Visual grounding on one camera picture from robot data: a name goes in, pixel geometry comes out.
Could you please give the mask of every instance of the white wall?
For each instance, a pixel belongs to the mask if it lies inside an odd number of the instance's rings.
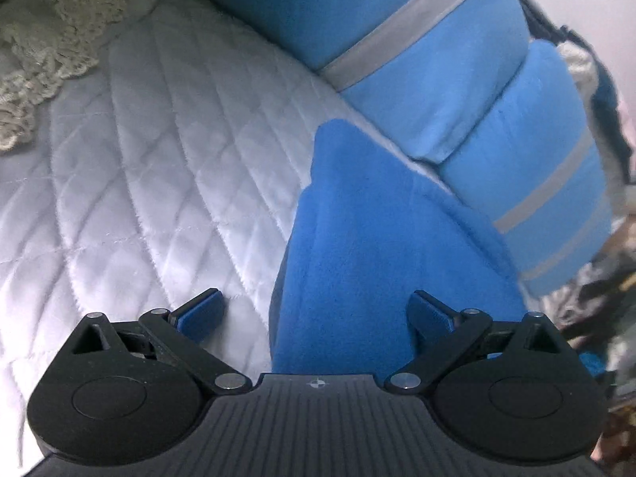
[[[636,117],[636,0],[537,1],[556,25],[568,25],[594,47]]]

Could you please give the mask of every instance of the silver screw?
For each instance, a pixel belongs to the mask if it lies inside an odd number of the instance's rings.
[[[246,385],[247,379],[242,374],[238,374],[237,372],[227,372],[217,376],[214,384],[216,385],[216,387],[231,391],[233,389],[238,389],[239,387],[243,387],[244,385]]]
[[[399,372],[391,377],[391,384],[400,389],[414,389],[422,383],[422,380],[412,372]]]

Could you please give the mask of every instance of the lace trim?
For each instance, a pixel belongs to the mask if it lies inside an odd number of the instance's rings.
[[[93,41],[123,19],[126,0],[49,0],[64,26],[9,23],[2,31],[22,69],[0,78],[0,152],[31,141],[35,107],[55,97],[64,79],[98,63]]]

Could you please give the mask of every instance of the pink fabric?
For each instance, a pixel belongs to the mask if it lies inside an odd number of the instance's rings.
[[[636,179],[636,127],[627,108],[627,103],[620,92],[618,93],[618,108],[616,110],[619,120],[621,120],[622,137],[634,151],[630,159],[630,176],[634,180]]]

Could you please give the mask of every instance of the mattress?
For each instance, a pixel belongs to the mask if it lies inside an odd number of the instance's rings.
[[[41,458],[25,406],[88,312],[135,320],[217,287],[227,314],[206,349],[269,370],[271,291],[320,124],[349,120],[435,178],[207,0],[160,0],[38,113],[33,145],[0,158],[3,476]]]

